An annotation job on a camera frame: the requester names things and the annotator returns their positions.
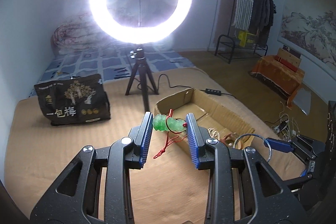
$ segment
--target small table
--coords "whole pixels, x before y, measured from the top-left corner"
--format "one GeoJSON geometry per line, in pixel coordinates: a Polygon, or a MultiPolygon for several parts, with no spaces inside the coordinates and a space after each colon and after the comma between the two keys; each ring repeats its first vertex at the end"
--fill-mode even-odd
{"type": "Polygon", "coordinates": [[[305,72],[298,69],[294,72],[290,68],[274,59],[274,55],[260,58],[251,71],[251,75],[261,75],[268,79],[276,88],[288,97],[287,106],[292,106],[292,100],[301,88],[305,72]]]}

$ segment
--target open cardboard box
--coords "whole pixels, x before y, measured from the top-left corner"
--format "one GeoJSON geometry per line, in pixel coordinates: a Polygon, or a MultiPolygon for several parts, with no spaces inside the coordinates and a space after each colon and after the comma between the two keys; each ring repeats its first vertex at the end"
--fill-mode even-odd
{"type": "MultiPolygon", "coordinates": [[[[225,106],[213,100],[206,93],[197,89],[187,89],[167,96],[158,101],[155,105],[154,114],[168,115],[169,110],[173,109],[173,118],[183,119],[188,113],[195,115],[197,124],[206,129],[214,128],[220,134],[220,139],[229,133],[236,133],[239,136],[245,133],[254,133],[255,129],[247,124],[241,117],[227,109],[225,106]]],[[[169,132],[169,137],[176,137],[169,132]]],[[[237,148],[250,146],[254,136],[243,137],[242,144],[239,143],[237,148]]],[[[232,145],[234,139],[228,138],[226,142],[232,145]]],[[[190,153],[188,139],[177,143],[186,153],[190,153]]]]}

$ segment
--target blue patterned bedsheet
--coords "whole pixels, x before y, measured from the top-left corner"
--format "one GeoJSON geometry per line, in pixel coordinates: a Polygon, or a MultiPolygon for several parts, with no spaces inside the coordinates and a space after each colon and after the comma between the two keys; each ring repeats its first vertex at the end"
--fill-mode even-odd
{"type": "MultiPolygon", "coordinates": [[[[152,72],[194,67],[187,58],[174,51],[159,52],[152,46],[142,47],[152,72]]],[[[99,73],[103,82],[130,77],[135,59],[129,57],[132,48],[128,46],[110,46],[91,48],[82,52],[58,55],[51,62],[38,84],[52,80],[68,80],[70,75],[85,77],[99,73]]],[[[36,95],[33,90],[30,96],[36,95]]]]}

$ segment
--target brown tablecloth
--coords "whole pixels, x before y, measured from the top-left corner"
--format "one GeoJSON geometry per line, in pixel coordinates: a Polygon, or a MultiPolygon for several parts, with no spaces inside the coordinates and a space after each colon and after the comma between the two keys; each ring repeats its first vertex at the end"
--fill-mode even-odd
{"type": "MultiPolygon", "coordinates": [[[[171,85],[226,92],[196,68],[174,69],[164,73],[169,76],[171,85]]],[[[153,74],[156,82],[160,74],[153,74]]],[[[144,114],[141,91],[134,83],[130,95],[125,96],[127,83],[128,79],[104,83],[111,104],[111,120],[103,122],[53,127],[42,115],[36,96],[17,104],[7,146],[5,185],[26,216],[30,215],[43,193],[83,146],[110,146],[141,123],[144,114]]],[[[154,109],[158,100],[181,90],[183,88],[170,89],[163,78],[160,81],[160,94],[149,96],[150,106],[154,109]]],[[[265,138],[278,138],[240,101],[231,96],[210,96],[239,115],[258,134],[265,138]]],[[[195,224],[204,223],[209,174],[196,170],[190,156],[177,144],[169,146],[166,153],[154,160],[153,156],[163,148],[165,140],[164,133],[153,131],[143,170],[130,171],[135,222],[181,224],[191,220],[195,224]]],[[[255,138],[252,146],[263,157],[268,157],[268,149],[261,139],[255,138]]],[[[273,151],[269,163],[284,180],[300,176],[305,168],[292,153],[279,151],[273,151]]],[[[104,191],[100,194],[100,208],[103,208],[104,191]]]]}
{"type": "Polygon", "coordinates": [[[301,88],[305,72],[298,69],[294,72],[284,64],[274,59],[274,55],[268,55],[260,58],[251,71],[252,75],[262,75],[270,80],[274,85],[281,89],[283,94],[287,95],[287,106],[291,106],[296,93],[301,88]]]}

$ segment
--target tripod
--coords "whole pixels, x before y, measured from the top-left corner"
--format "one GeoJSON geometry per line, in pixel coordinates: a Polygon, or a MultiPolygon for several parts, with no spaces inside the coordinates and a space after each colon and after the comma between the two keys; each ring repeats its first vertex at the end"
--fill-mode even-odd
{"type": "Polygon", "coordinates": [[[134,67],[132,69],[131,78],[128,82],[128,86],[127,86],[127,90],[126,90],[125,95],[129,95],[129,91],[131,90],[135,75],[137,74],[137,71],[139,71],[143,106],[145,108],[145,112],[147,112],[147,111],[150,111],[150,109],[149,109],[149,101],[148,101],[148,89],[147,89],[147,76],[146,75],[148,75],[148,78],[149,78],[149,80],[152,84],[154,93],[156,95],[158,95],[159,92],[158,92],[158,89],[155,85],[151,69],[149,68],[149,65],[148,65],[148,63],[146,61],[146,58],[144,56],[143,49],[141,49],[141,48],[137,49],[135,57],[136,57],[135,64],[134,64],[134,67]]]}

